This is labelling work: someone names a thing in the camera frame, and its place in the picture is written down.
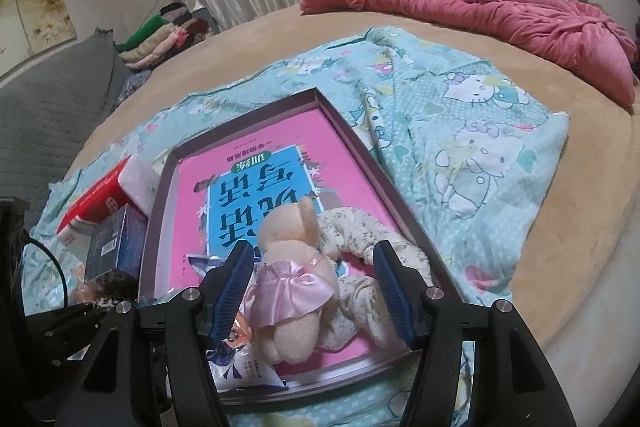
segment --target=pink heart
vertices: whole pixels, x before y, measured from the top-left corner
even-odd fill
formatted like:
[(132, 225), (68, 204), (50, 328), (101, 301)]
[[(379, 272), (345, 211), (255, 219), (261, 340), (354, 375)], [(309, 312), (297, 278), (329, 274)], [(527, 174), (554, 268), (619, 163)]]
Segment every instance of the pink heart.
[(487, 291), (494, 285), (494, 279), (478, 266), (467, 266), (465, 268), (465, 277), (470, 284), (481, 291)]

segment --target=green towel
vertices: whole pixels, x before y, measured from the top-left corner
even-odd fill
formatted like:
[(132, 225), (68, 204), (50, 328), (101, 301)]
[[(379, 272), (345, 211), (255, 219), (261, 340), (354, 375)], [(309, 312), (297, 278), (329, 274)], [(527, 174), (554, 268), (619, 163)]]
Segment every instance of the green towel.
[(140, 29), (129, 37), (127, 42), (116, 45), (116, 51), (118, 53), (130, 52), (137, 48), (142, 42), (146, 41), (151, 35), (153, 35), (161, 26), (164, 26), (169, 21), (165, 21), (161, 16), (155, 15), (145, 22)]

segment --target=red tissue package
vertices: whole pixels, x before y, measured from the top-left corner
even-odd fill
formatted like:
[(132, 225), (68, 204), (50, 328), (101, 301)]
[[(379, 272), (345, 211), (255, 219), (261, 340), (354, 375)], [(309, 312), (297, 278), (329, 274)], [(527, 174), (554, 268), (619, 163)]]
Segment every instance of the red tissue package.
[(128, 156), (71, 205), (58, 227), (58, 239), (86, 261), (95, 226), (130, 204), (151, 215), (160, 176), (138, 154)]

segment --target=metal screw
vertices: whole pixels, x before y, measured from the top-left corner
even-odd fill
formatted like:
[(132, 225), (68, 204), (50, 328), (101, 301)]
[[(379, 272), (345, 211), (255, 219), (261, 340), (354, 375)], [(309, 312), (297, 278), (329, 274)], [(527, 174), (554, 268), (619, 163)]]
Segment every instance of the metal screw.
[(182, 298), (186, 301), (194, 301), (198, 297), (200, 297), (200, 290), (197, 288), (187, 288), (182, 292)]
[(502, 313), (509, 313), (511, 310), (513, 310), (513, 304), (511, 304), (509, 301), (506, 301), (505, 299), (498, 299), (497, 301), (495, 301), (495, 307), (498, 308), (498, 310)]
[(116, 313), (128, 313), (131, 309), (131, 303), (129, 301), (119, 302), (116, 306)]
[(427, 288), (427, 296), (432, 301), (439, 301), (444, 297), (444, 290), (442, 288), (438, 288), (437, 286), (431, 286)]

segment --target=barcode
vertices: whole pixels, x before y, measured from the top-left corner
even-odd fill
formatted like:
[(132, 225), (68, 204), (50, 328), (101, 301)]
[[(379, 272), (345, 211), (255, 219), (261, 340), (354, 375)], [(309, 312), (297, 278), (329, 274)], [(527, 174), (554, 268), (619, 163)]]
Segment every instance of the barcode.
[(116, 248), (117, 243), (118, 243), (118, 238), (117, 237), (115, 239), (111, 239), (110, 242), (108, 242), (106, 245), (104, 245), (102, 247), (102, 251), (100, 252), (100, 256), (103, 256), (104, 254), (109, 253), (111, 250)]

